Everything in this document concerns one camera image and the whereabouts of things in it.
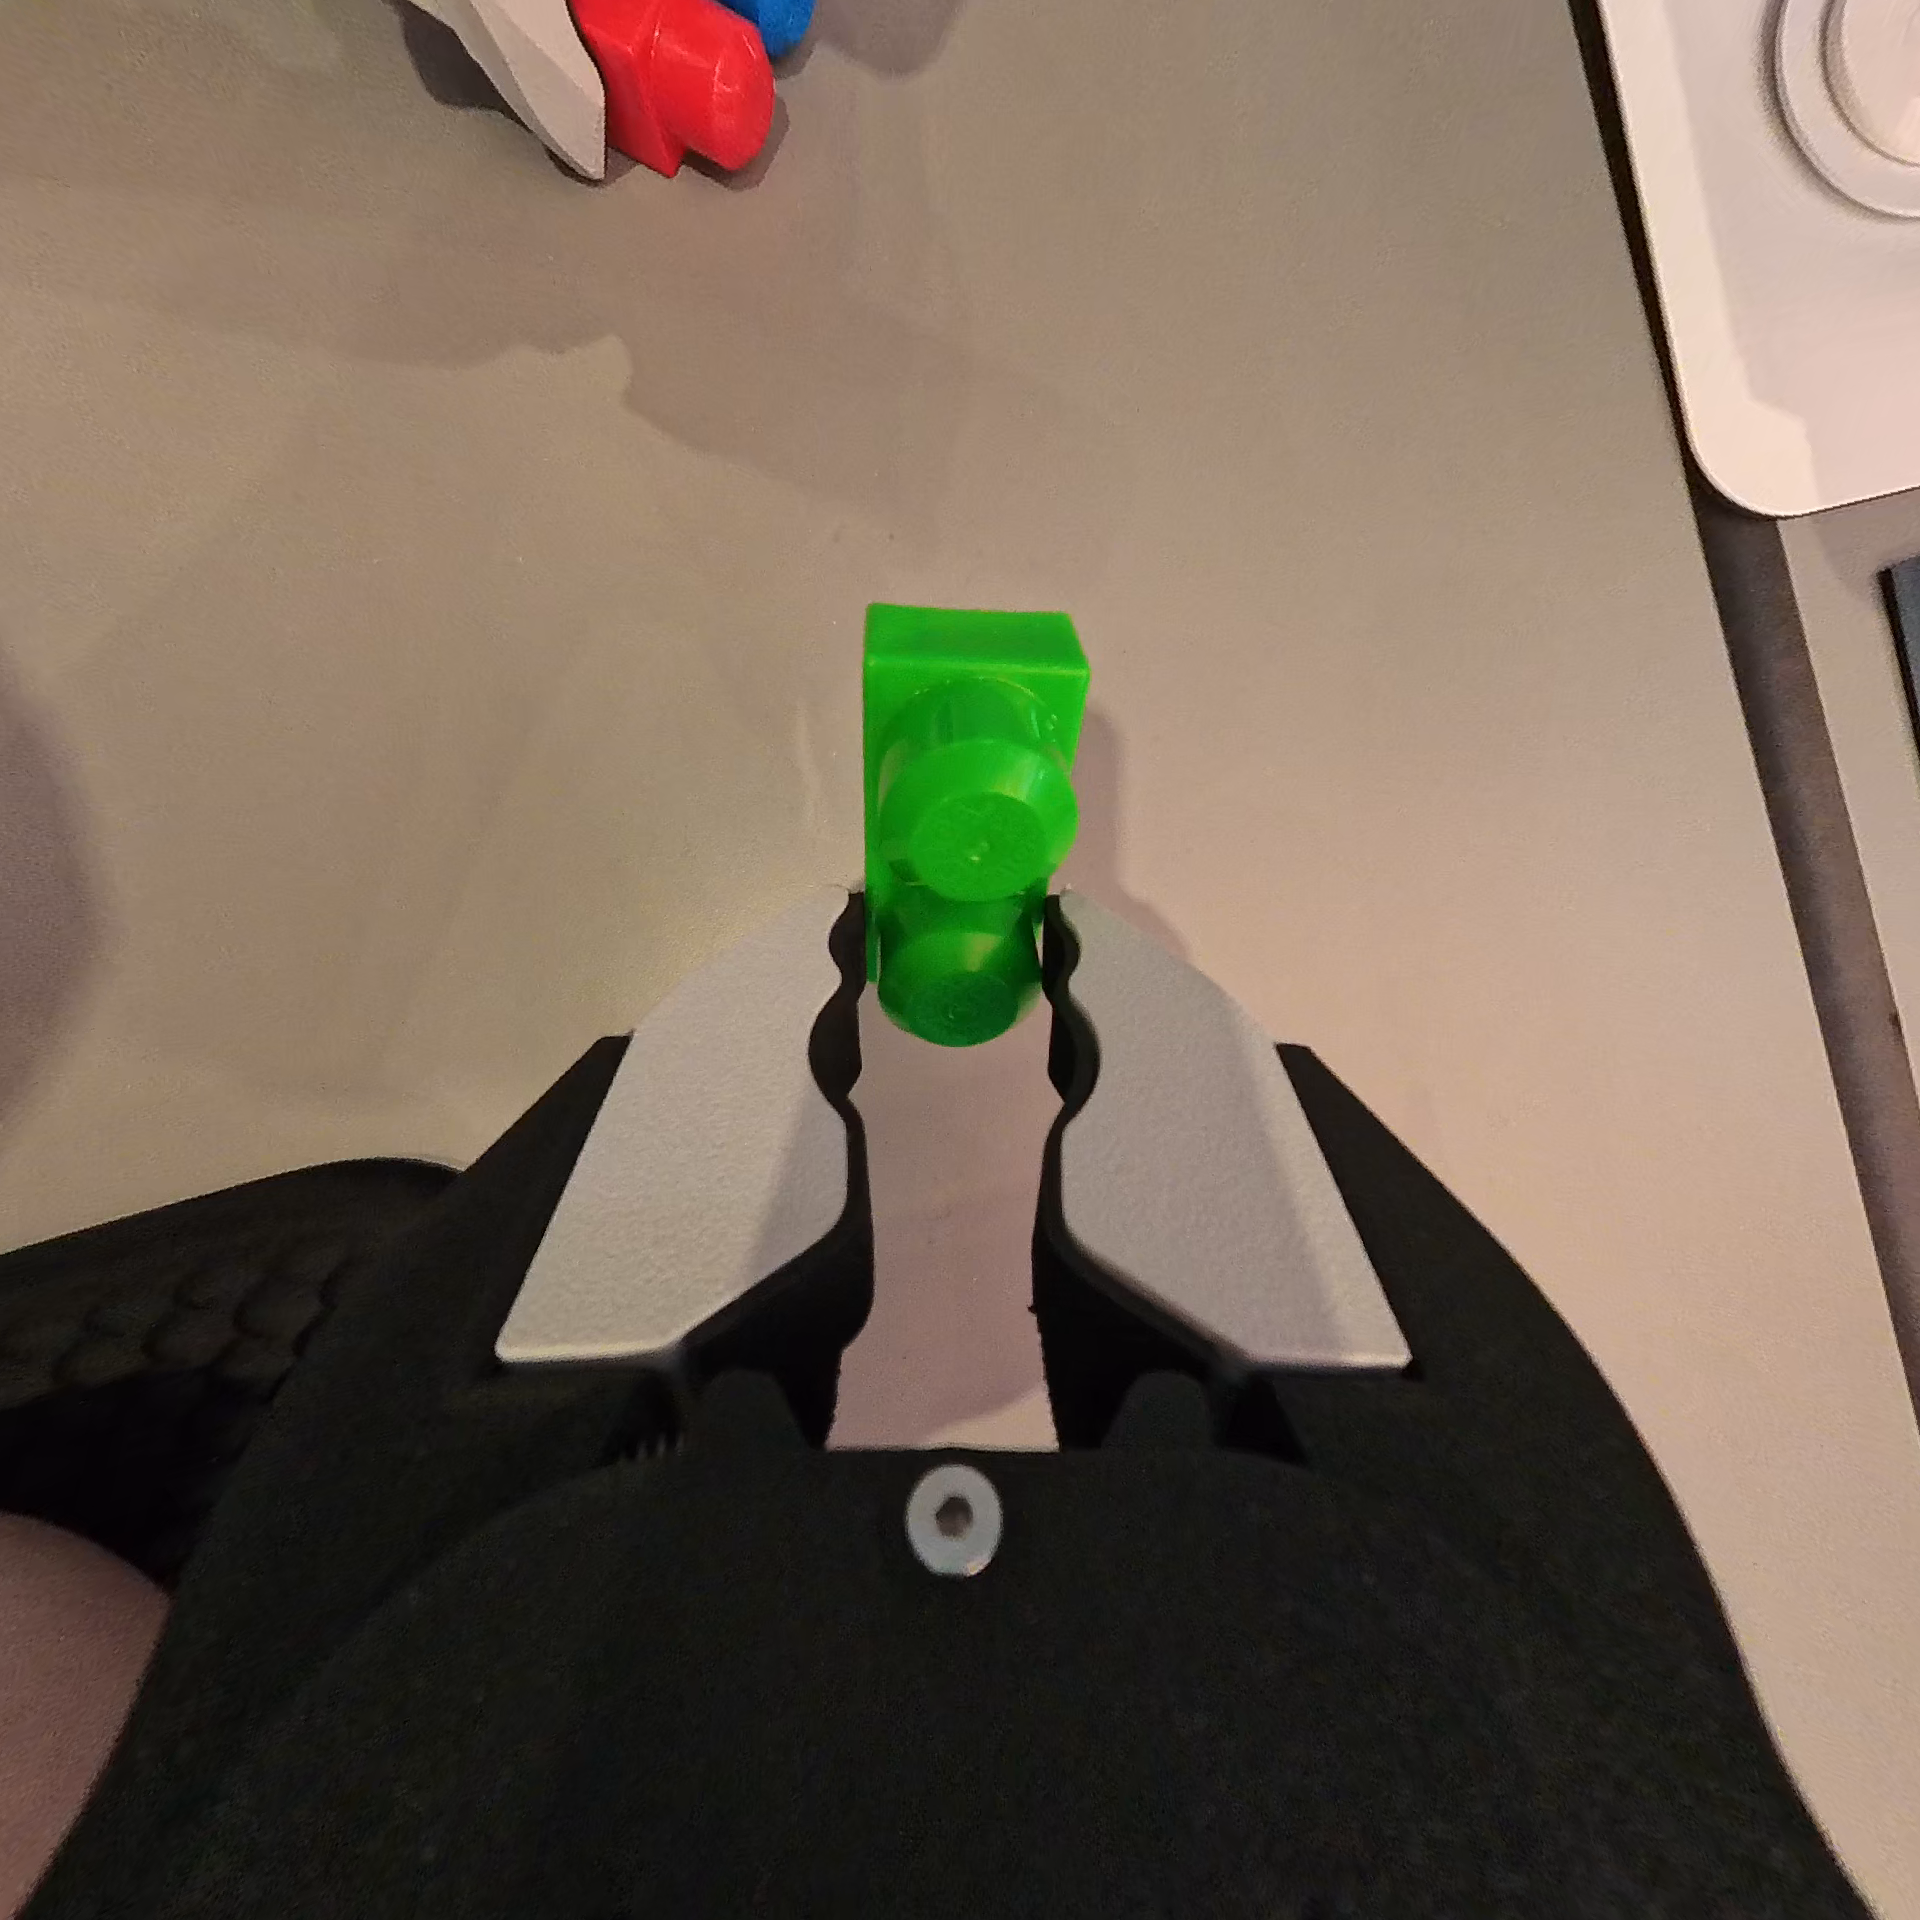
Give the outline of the red one-stud block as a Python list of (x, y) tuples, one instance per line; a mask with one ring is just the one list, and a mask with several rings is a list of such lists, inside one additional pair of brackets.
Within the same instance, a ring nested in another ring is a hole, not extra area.
[(718, 2), (572, 2), (606, 92), (608, 143), (672, 179), (686, 158), (731, 174), (760, 154), (777, 82), (759, 30)]

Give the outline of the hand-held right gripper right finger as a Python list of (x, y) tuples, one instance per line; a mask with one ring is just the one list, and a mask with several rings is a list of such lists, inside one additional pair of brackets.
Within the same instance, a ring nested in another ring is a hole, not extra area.
[(1142, 1375), (1216, 1432), (1283, 1375), (1395, 1379), (1408, 1340), (1283, 1050), (1196, 964), (1078, 891), (1046, 900), (1035, 1320), (1060, 1445)]

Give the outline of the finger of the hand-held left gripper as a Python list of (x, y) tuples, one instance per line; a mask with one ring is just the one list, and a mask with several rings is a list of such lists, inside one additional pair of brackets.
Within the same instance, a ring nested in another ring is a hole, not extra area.
[(566, 2), (414, 2), (582, 180), (608, 174), (608, 92)]

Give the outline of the green two-stud block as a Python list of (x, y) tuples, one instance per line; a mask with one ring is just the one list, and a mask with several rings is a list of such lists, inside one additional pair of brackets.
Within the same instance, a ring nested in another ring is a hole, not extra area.
[(903, 1034), (971, 1050), (1040, 995), (1043, 906), (1081, 824), (1087, 686), (1064, 613), (868, 605), (865, 955)]

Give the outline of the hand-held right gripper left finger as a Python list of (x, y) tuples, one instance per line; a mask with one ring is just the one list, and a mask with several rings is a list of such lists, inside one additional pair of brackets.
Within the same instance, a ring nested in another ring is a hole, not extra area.
[(689, 1402), (764, 1374), (803, 1438), (831, 1429), (872, 1310), (872, 1199), (853, 1102), (862, 894), (822, 887), (631, 1029), (543, 1223), (496, 1359), (631, 1366)]

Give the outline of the grey desk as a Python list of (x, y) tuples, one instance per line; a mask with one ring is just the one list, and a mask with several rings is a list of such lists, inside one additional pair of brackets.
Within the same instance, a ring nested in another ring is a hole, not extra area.
[(1564, 5), (817, 5), (588, 184), (401, 5), (5, 5), (5, 1246), (467, 1162), (1064, 611), (1071, 885), (1582, 1335), (1915, 1916), (1915, 1429)]

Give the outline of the black textured pad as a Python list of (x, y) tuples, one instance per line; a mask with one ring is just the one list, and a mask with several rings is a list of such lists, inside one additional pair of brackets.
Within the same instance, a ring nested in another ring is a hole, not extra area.
[(5, 1514), (168, 1594), (303, 1349), (457, 1176), (333, 1162), (5, 1252)]

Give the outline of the white document stand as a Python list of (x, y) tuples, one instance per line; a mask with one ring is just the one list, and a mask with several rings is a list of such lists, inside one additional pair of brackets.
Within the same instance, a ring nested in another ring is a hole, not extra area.
[(1790, 518), (1918, 485), (1918, 5), (1600, 2), (1686, 444)]

